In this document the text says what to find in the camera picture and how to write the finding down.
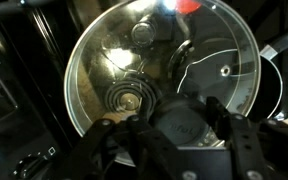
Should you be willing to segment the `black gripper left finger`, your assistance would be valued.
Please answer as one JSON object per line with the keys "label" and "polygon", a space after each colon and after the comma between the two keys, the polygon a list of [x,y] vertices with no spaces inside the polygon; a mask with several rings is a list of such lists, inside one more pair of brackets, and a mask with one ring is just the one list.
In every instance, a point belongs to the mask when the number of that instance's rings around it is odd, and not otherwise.
{"label": "black gripper left finger", "polygon": [[132,138],[129,154],[138,171],[137,180],[183,180],[183,156],[161,131],[147,122],[149,108],[149,100],[142,98],[137,114],[126,121]]}

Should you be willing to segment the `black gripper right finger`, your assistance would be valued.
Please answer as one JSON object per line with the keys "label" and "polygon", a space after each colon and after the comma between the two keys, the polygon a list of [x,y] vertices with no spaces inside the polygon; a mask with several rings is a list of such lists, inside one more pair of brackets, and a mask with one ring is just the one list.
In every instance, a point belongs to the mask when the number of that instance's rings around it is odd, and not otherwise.
{"label": "black gripper right finger", "polygon": [[248,118],[229,112],[216,97],[207,98],[206,116],[231,153],[234,180],[271,180],[256,129]]}

